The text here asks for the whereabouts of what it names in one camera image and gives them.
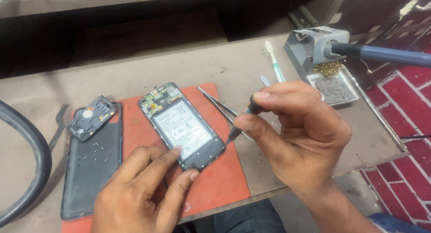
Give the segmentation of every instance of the red brick wall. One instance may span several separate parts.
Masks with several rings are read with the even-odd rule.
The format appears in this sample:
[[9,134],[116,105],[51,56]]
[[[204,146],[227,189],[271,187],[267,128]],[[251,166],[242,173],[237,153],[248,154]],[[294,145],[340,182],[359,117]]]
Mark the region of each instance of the red brick wall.
[[[404,67],[367,94],[398,136],[431,134],[431,69]],[[404,140],[410,156],[361,171],[385,212],[428,230],[431,230],[430,140]]]

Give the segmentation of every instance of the disassembled smartphone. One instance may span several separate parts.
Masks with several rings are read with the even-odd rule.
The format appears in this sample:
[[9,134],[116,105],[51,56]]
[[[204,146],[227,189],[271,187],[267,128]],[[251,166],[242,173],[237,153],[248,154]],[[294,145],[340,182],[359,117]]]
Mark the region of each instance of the disassembled smartphone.
[[174,83],[166,83],[138,101],[166,147],[181,145],[183,170],[202,170],[221,153],[224,143]]
[[85,141],[91,137],[115,114],[116,107],[108,99],[100,95],[67,125],[71,134]]

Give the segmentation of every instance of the black hose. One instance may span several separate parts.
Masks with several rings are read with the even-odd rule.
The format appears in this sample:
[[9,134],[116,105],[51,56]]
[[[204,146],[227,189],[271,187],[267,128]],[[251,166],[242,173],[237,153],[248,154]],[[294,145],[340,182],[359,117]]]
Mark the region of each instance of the black hose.
[[40,131],[18,111],[0,100],[0,119],[12,126],[30,144],[35,154],[36,172],[30,186],[18,201],[0,214],[0,228],[18,217],[39,197],[51,174],[50,148]]

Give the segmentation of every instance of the precision screwdriver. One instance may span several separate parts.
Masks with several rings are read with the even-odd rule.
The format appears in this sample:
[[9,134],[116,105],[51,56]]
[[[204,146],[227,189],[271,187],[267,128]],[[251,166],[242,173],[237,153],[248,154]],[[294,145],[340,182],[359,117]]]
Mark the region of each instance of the precision screwdriver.
[[[263,108],[260,107],[256,102],[253,100],[253,95],[250,97],[250,104],[248,105],[247,110],[245,111],[246,114],[255,114],[258,115],[263,111]],[[241,134],[242,130],[237,127],[233,127],[231,131],[229,132],[228,139],[226,140],[226,143],[224,144],[223,148],[226,148],[226,146],[234,141],[239,135]]]

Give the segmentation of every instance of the toothbrush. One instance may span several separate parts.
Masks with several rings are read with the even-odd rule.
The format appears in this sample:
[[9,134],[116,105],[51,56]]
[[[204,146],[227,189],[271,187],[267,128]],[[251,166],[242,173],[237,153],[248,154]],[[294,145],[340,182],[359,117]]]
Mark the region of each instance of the toothbrush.
[[275,60],[274,51],[272,45],[269,41],[265,41],[265,48],[263,48],[263,54],[266,56],[271,55],[272,65],[274,66],[275,75],[277,76],[277,81],[279,83],[285,82],[283,74],[281,74],[280,68],[278,68],[277,61]]

